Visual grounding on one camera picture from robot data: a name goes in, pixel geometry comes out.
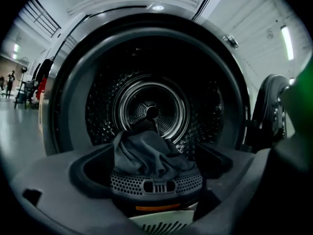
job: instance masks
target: black door rim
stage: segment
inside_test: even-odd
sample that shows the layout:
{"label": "black door rim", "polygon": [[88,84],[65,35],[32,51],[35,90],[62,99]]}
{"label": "black door rim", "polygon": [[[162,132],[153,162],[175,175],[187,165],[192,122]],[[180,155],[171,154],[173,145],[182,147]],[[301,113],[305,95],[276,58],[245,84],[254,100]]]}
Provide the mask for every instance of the black door rim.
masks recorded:
{"label": "black door rim", "polygon": [[[56,97],[56,100],[58,100],[57,105],[60,106],[61,110],[57,114],[54,113],[52,126],[57,152],[92,146],[83,117],[85,112],[82,109],[77,109],[77,106],[84,104],[87,100],[88,91],[96,75],[97,65],[95,65],[94,61],[106,51],[120,43],[149,36],[169,37],[187,42],[206,53],[220,67],[220,75],[227,82],[225,82],[224,88],[221,88],[225,117],[219,142],[222,142],[226,147],[233,148],[241,144],[244,135],[243,125],[246,109],[242,102],[242,92],[228,64],[204,42],[191,35],[185,34],[181,30],[177,31],[172,28],[167,28],[166,24],[164,27],[149,27],[149,23],[145,23],[147,24],[146,27],[123,28],[114,35],[103,39],[89,49],[82,58],[77,60],[74,66],[71,66],[71,72],[64,86],[60,87],[60,83],[58,83],[58,86],[54,86],[53,91],[58,89],[59,92],[62,92],[61,95],[59,93],[59,97]],[[55,105],[55,102],[52,100],[50,105]]]}

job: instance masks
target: gray cloth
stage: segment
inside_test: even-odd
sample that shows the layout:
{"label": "gray cloth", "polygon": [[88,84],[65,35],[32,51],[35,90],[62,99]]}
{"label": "gray cloth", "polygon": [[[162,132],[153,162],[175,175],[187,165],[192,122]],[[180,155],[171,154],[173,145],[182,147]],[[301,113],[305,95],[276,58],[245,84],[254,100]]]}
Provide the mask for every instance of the gray cloth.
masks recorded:
{"label": "gray cloth", "polygon": [[131,175],[170,180],[196,168],[195,162],[188,161],[170,140],[154,131],[120,132],[113,144],[115,167]]}

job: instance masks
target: green object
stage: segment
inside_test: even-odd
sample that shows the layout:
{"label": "green object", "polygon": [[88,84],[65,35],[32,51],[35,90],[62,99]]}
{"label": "green object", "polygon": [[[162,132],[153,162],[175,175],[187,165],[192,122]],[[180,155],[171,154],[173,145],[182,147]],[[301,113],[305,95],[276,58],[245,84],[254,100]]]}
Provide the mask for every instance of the green object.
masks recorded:
{"label": "green object", "polygon": [[295,132],[313,139],[313,59],[281,95]]}

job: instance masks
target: fabric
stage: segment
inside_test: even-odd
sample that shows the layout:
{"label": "fabric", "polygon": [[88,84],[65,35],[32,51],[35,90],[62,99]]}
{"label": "fabric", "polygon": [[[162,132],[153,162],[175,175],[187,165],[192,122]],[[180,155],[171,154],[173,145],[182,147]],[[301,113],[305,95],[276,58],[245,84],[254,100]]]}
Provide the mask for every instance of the fabric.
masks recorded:
{"label": "fabric", "polygon": [[37,94],[36,94],[36,98],[39,100],[40,99],[40,94],[42,92],[44,92],[45,90],[45,84],[47,83],[47,79],[44,77],[42,82],[40,83],[38,90],[37,90]]}
{"label": "fabric", "polygon": [[36,81],[41,83],[44,77],[48,77],[53,61],[50,59],[45,59],[43,64],[38,69],[38,73],[36,75]]}
{"label": "fabric", "polygon": [[113,141],[115,167],[131,175],[170,180],[196,168],[170,140],[154,131],[120,132]]}

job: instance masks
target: vent grille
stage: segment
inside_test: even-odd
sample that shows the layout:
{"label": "vent grille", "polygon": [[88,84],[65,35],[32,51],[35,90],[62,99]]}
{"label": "vent grille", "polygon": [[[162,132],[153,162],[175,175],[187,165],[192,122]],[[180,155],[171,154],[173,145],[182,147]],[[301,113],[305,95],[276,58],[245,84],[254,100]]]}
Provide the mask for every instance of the vent grille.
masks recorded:
{"label": "vent grille", "polygon": [[175,223],[165,223],[163,224],[160,222],[158,225],[142,225],[142,230],[145,231],[147,234],[151,235],[163,235],[163,234],[172,234],[173,232],[176,232],[188,224],[183,224],[179,221],[176,221]]}
{"label": "vent grille", "polygon": [[175,179],[177,184],[176,193],[186,192],[202,186],[202,176],[200,173],[194,173],[188,176],[182,176]]}
{"label": "vent grille", "polygon": [[[178,176],[168,182],[153,182],[149,177],[144,176],[133,176],[123,175],[116,171],[111,174],[111,189],[132,195],[143,195],[143,194],[160,194],[169,193],[174,191],[175,193],[188,193],[188,191],[194,191],[197,188],[202,187],[202,176],[199,172]],[[169,189],[167,183],[172,182],[172,189]],[[144,184],[152,184],[150,191],[144,191]]]}

